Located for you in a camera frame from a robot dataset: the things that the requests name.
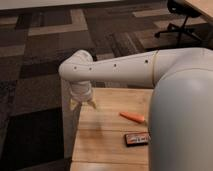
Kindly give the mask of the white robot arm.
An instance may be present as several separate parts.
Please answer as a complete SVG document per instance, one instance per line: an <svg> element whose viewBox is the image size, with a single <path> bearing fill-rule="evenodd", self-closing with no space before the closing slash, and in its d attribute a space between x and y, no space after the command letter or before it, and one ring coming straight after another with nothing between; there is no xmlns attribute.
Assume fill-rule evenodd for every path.
<svg viewBox="0 0 213 171"><path fill-rule="evenodd" d="M213 50L161 49L94 61L78 50L59 66L77 102L92 99L93 81L151 88L150 171L213 171Z"/></svg>

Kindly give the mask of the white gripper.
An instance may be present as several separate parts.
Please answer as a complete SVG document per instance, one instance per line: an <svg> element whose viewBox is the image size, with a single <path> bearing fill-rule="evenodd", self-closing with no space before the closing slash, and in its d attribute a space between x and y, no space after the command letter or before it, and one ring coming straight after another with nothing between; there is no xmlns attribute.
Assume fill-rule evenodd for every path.
<svg viewBox="0 0 213 171"><path fill-rule="evenodd" d="M75 101L70 101L70 110L74 110L78 106L78 102L86 102L97 109L93 97L92 85L90 81L74 82L70 84L70 94Z"/></svg>

